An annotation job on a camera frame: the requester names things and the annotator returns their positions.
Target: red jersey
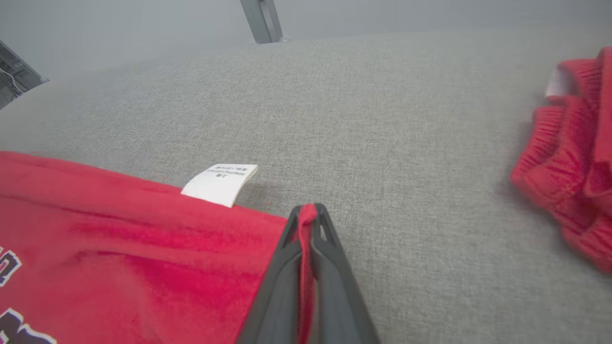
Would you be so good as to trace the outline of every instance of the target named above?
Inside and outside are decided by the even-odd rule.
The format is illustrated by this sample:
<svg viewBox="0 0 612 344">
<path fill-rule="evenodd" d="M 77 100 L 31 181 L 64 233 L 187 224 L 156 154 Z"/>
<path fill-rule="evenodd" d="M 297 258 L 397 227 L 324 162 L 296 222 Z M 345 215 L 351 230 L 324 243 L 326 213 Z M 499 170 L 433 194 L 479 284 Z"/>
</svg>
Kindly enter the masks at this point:
<svg viewBox="0 0 612 344">
<path fill-rule="evenodd" d="M 230 343 L 285 219 L 0 152 L 0 339 Z"/>
</svg>

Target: printed number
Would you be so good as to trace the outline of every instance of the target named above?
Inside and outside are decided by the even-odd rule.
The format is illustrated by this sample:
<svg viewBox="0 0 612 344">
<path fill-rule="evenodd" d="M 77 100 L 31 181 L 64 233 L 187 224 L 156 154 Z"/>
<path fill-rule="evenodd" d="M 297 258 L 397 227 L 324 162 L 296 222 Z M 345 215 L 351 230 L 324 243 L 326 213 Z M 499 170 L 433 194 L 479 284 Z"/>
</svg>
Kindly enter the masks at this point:
<svg viewBox="0 0 612 344">
<path fill-rule="evenodd" d="M 13 251 L 6 251 L 0 258 L 0 286 L 4 286 L 9 281 L 10 276 L 19 269 L 21 261 Z"/>
<path fill-rule="evenodd" d="M 57 344 L 53 337 L 36 332 L 23 324 L 23 316 L 9 308 L 0 316 L 0 343 L 2 344 Z"/>
</svg>

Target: care label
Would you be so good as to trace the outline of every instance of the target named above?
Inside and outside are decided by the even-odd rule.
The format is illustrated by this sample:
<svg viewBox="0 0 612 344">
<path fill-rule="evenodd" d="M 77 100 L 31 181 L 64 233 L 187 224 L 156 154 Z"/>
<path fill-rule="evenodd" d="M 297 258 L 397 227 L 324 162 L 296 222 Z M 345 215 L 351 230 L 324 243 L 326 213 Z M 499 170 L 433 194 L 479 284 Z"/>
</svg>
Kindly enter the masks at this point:
<svg viewBox="0 0 612 344">
<path fill-rule="evenodd" d="M 559 67 L 553 70 L 550 76 L 550 81 L 546 87 L 546 96 L 551 95 L 561 96 L 572 93 L 574 89 L 573 78 L 571 74 Z"/>
<path fill-rule="evenodd" d="M 244 183 L 257 172 L 257 165 L 218 163 L 193 177 L 182 195 L 231 208 Z"/>
</svg>

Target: gray fabric surface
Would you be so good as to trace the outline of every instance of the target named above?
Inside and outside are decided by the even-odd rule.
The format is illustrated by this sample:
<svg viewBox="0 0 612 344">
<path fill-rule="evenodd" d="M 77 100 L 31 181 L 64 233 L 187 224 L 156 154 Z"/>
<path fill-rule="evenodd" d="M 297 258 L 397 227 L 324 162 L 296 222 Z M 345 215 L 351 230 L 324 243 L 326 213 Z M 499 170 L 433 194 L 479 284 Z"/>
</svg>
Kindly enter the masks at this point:
<svg viewBox="0 0 612 344">
<path fill-rule="evenodd" d="M 421 32 L 192 53 L 52 81 L 0 149 L 183 186 L 257 163 L 237 204 L 330 210 L 385 343 L 609 343 L 612 279 L 509 184 L 554 65 L 611 29 Z"/>
</svg>

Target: red fabric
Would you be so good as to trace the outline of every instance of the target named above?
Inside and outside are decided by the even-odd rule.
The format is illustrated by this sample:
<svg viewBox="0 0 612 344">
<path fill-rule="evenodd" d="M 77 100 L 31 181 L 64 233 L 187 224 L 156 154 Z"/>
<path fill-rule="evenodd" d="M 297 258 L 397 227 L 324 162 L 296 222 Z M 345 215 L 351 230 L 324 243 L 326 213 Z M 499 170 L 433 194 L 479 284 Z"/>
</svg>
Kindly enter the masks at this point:
<svg viewBox="0 0 612 344">
<path fill-rule="evenodd" d="M 313 271 L 310 241 L 312 239 L 312 223 L 316 218 L 314 204 L 302 206 L 297 218 L 297 233 L 302 246 L 302 267 L 300 270 L 300 300 L 297 327 L 297 342 L 308 343 L 308 335 L 312 325 L 313 316 Z"/>
<path fill-rule="evenodd" d="M 535 111 L 510 178 L 559 221 L 570 246 L 612 273 L 612 48 L 559 68 L 576 90 Z"/>
<path fill-rule="evenodd" d="M 180 191 L 0 152 L 0 246 L 21 261 L 0 313 L 59 343 L 233 342 L 286 220 Z"/>
</svg>

